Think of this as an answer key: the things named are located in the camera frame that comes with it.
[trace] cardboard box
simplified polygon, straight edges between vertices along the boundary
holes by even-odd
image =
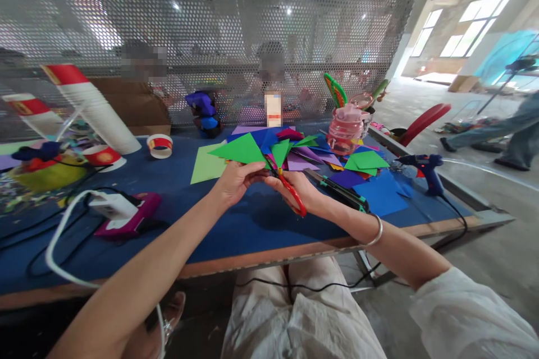
[[[170,119],[163,100],[145,82],[128,82],[121,77],[90,77],[135,136],[170,135]]]
[[[450,93],[469,93],[479,81],[476,76],[457,76],[447,89]]]

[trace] person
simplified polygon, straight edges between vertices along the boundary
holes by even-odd
[[[295,203],[264,167],[260,162],[230,162],[207,196],[96,291],[48,358],[122,357],[133,335],[139,338],[144,332],[140,324],[172,286],[196,246],[249,186],[264,182],[288,203]],[[416,291],[410,314],[432,358],[539,355],[532,327],[491,289],[472,281],[411,234],[320,193],[302,173],[285,172],[284,176],[308,212],[334,222],[368,245],[369,254]],[[385,357],[348,288],[329,286],[314,292],[294,287],[289,296],[285,287],[253,278],[287,282],[279,266],[240,274],[222,358]],[[311,288],[345,283],[331,257],[290,264],[288,281]]]
[[[445,150],[455,152],[465,146],[510,134],[514,135],[507,149],[494,162],[519,171],[529,171],[533,158],[539,153],[539,91],[523,101],[512,117],[449,139],[442,137],[440,143]]]

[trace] scissor handle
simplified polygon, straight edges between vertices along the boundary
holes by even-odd
[[[299,197],[294,187],[290,185],[290,182],[288,182],[284,176],[279,175],[279,179],[281,180],[285,188],[288,189],[288,192],[291,193],[292,197],[294,198],[294,200],[299,206],[299,209],[297,209],[296,207],[289,204],[292,210],[294,211],[294,213],[300,215],[301,217],[307,216],[307,209],[305,208],[305,205],[303,204],[302,199]]]

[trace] table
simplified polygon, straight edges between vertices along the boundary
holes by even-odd
[[[141,151],[126,156],[125,166],[110,173],[96,174],[81,187],[80,191],[99,186],[112,186],[130,194],[144,191],[158,192],[162,195],[163,201],[155,218],[172,224],[215,183],[213,180],[189,185],[198,147],[221,142],[230,131],[231,129],[226,130],[214,140],[175,136],[173,156],[165,160],[150,157],[146,146],[143,145]],[[390,138],[375,132],[371,132],[371,135],[374,137],[366,138],[366,144],[384,144],[389,150],[382,149],[388,153],[406,154],[405,149]],[[321,172],[325,173],[326,170],[329,173],[327,167]],[[470,196],[471,193],[463,191],[463,187],[455,185],[446,178],[442,180],[446,187],[449,185],[453,188],[454,194],[457,194],[455,190],[460,191],[458,198],[465,200],[462,197],[465,194],[471,199],[466,200],[471,209],[454,200],[467,217],[470,232],[467,237],[448,246],[447,249],[462,245],[512,220],[511,216],[492,210],[479,197]],[[441,201],[423,195],[420,181],[417,181],[414,188],[414,202],[408,209],[387,215],[384,220],[422,238],[439,235],[452,237],[462,231],[461,222],[456,219],[456,214],[450,208]],[[55,204],[48,204],[24,212],[21,216],[8,218],[10,223],[16,220],[19,222],[17,225],[3,225],[0,228],[0,238],[18,229],[19,226],[27,227],[36,223],[56,209]],[[77,207],[73,217],[76,217],[77,212],[81,210],[81,206]],[[47,226],[54,225],[58,220],[56,217],[36,229],[8,241],[0,241],[0,247],[35,234]],[[74,246],[93,233],[98,222],[99,216],[90,213],[67,231],[55,250],[56,261],[59,263],[69,256]],[[103,283],[162,231],[151,231],[137,239],[121,243],[90,237],[62,267],[81,279]],[[67,284],[67,281],[53,273],[46,273],[47,267],[42,256],[33,266],[27,267],[36,253],[48,244],[51,236],[52,231],[0,252],[2,262],[0,310],[26,307],[92,292],[77,285]],[[358,250],[360,248],[357,241],[342,229],[312,215],[300,219],[282,201],[280,195],[259,183],[252,186],[242,201],[218,221],[193,252],[178,279],[241,268],[281,265],[313,255],[332,255]],[[363,270],[368,270],[368,267],[365,265]],[[372,279],[372,281],[380,284],[386,279]]]

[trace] pink plastic container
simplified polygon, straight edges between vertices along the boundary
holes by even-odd
[[[353,104],[346,104],[336,109],[330,124],[327,142],[331,151],[338,155],[349,155],[358,148],[363,133],[363,119],[368,112],[356,108]]]

